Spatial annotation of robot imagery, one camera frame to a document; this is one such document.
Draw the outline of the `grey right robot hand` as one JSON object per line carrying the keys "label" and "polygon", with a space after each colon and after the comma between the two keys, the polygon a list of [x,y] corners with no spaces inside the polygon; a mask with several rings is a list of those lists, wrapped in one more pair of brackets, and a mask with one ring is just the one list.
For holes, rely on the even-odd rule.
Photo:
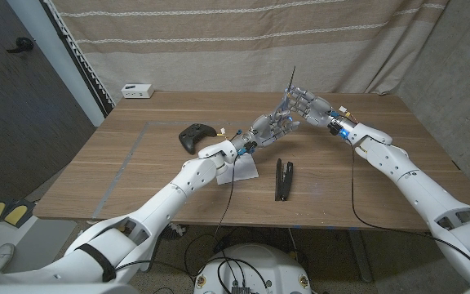
{"label": "grey right robot hand", "polygon": [[334,110],[327,100],[300,87],[287,89],[286,98],[291,112],[299,114],[313,126],[328,127],[334,136],[347,138],[357,125],[350,118]]}

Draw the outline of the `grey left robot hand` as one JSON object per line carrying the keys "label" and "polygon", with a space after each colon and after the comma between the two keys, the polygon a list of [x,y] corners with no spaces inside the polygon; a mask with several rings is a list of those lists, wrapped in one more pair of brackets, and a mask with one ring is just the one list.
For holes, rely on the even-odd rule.
{"label": "grey left robot hand", "polygon": [[264,148],[296,130],[298,126],[299,122],[293,120],[289,110],[263,114],[254,121],[247,132],[235,136],[231,142],[236,149],[249,149],[251,146]]}

